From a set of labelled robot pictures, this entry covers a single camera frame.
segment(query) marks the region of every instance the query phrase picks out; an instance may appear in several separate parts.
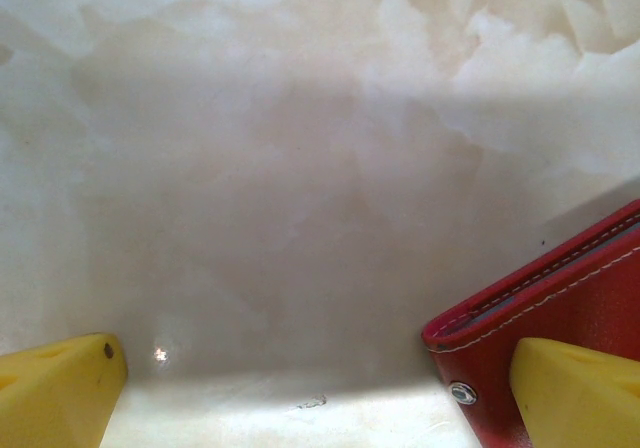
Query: white marble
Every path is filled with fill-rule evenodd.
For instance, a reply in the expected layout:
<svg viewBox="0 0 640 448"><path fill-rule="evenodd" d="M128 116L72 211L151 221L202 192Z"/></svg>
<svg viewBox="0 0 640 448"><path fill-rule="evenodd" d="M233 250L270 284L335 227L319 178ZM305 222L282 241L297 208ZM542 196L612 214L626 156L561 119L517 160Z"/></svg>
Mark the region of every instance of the white marble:
<svg viewBox="0 0 640 448"><path fill-rule="evenodd" d="M0 2L0 352L116 333L105 447L473 447L420 328L638 193L638 0Z"/></svg>

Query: metal rivet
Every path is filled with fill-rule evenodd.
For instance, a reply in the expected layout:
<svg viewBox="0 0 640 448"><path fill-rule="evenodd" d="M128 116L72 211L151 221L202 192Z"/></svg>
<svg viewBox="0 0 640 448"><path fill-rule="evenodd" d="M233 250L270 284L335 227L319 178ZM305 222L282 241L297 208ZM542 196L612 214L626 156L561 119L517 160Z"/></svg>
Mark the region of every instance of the metal rivet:
<svg viewBox="0 0 640 448"><path fill-rule="evenodd" d="M454 381L449 385L449 393L461 405L473 405L478 401L478 395L474 389L460 381Z"/></svg>

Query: red wallet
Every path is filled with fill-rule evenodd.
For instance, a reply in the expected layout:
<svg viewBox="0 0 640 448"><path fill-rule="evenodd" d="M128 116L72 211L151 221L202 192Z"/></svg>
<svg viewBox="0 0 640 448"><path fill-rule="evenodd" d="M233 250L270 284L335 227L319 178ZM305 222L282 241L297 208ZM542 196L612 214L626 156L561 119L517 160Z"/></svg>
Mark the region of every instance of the red wallet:
<svg viewBox="0 0 640 448"><path fill-rule="evenodd" d="M443 381L471 393L460 407L485 448L531 446L509 387L524 337L640 360L640 200L425 327Z"/></svg>

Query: wallet stitching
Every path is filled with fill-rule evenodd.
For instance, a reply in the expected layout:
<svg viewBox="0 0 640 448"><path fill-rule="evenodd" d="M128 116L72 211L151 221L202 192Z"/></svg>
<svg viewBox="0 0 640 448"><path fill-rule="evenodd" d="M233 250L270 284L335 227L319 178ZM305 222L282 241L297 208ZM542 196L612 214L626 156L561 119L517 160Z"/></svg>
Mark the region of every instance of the wallet stitching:
<svg viewBox="0 0 640 448"><path fill-rule="evenodd" d="M527 286L529 286L532 283L536 282L540 278L543 278L544 276L546 276L546 275L548 275L548 274L550 274L550 273L562 268L567 263L570 263L575 258L581 256L585 251L589 251L594 246L602 243L602 239L603 238L606 238L606 237L612 235L613 233L615 233L616 231L618 231L622 227L624 227L626 224L628 224L628 223L630 223L630 222L632 222L634 220L637 220L637 219L640 219L640 213L638 213L637 215L634 215L634 216L631 216L631 217L627 218L626 220L622 221L621 223L619 223L618 225L614 226L613 228L605 231L604 233L602 233L600 236L598 236L592 242L590 242L590 243L586 244L585 246L583 246L582 248L574 251L569 256L567 256L567 257L563 258L562 260L554 263L549 268L544 269L543 271L541 271L537 275L533 276L532 278L529 278L528 280L525 280L521 284L517 285L515 288L512 288L511 290L507 291L506 293L503 293L502 295L500 295L499 297L497 297L494 300L490 301L489 303L487 303L487 304L485 304L485 305L483 305L480 308L477 308L475 310L471 310L471 311L468 311L466 313L463 313L462 315L457 316L457 317L453 318L452 320L449 320L447 323L442 325L433 334L433 336L438 336L438 335L442 334L449 326L457 323L458 321L462 320L463 318L466 318L466 317L469 317L469 316L473 316L473 315L477 316L477 315L480 315L480 314L484 313L485 311L490 309L493 305L499 304L503 300L505 300L505 299L509 298L510 296L514 295L518 291L523 290L524 288L526 288Z"/></svg>
<svg viewBox="0 0 640 448"><path fill-rule="evenodd" d="M575 286L587 281L589 278L592 278L593 276L608 270L609 268L611 268L613 265L615 265L616 263L619 263L620 261L624 260L625 258L628 258L630 256L632 256L633 254L637 253L640 251L640 246L636 246L635 248L631 249L630 251L628 251L627 253L625 253L624 255L620 256L619 258L616 258L613 261L610 261L609 263L607 263L604 266L601 266L600 268L598 268L597 270L592 271L591 273L583 276L582 278L580 278L577 281L574 281L573 283L565 286L563 289L555 292L555 293L551 293L550 295L548 295L546 298L544 298L542 301L535 303L531 306L529 306L527 309L522 310L520 313L512 316L511 318L509 318L507 321L505 321L504 323L500 324L499 326L497 326L496 328L494 328L493 330L488 331L487 333L485 333L484 335L479 336L478 338L470 341L469 343L466 343L462 346L458 346L457 348L451 348L449 350L434 350L429 348L429 351L433 352L433 353L453 353L455 351L459 351L459 350L463 350L465 348L468 348L471 345L475 345L476 343L482 341L483 339L493 335L494 333L496 333L497 331L500 331L502 328L504 328L505 326L513 323L515 320L517 320L518 318L520 318L522 315L524 315L525 313L528 313L530 311L535 310L536 308L538 308L539 306L544 305L545 303L547 303L548 301L551 301L552 299L556 298L557 296L565 293L566 291L570 290L571 288L574 288Z"/></svg>

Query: marble countertop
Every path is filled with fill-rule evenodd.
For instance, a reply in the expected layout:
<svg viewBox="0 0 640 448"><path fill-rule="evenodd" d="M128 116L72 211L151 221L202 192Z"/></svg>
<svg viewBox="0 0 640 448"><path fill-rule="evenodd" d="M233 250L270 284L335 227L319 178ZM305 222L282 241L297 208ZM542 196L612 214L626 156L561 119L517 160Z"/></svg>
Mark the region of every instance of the marble countertop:
<svg viewBox="0 0 640 448"><path fill-rule="evenodd" d="M638 196L640 0L1 0L0 353L104 447L476 446L420 328Z"/></svg>

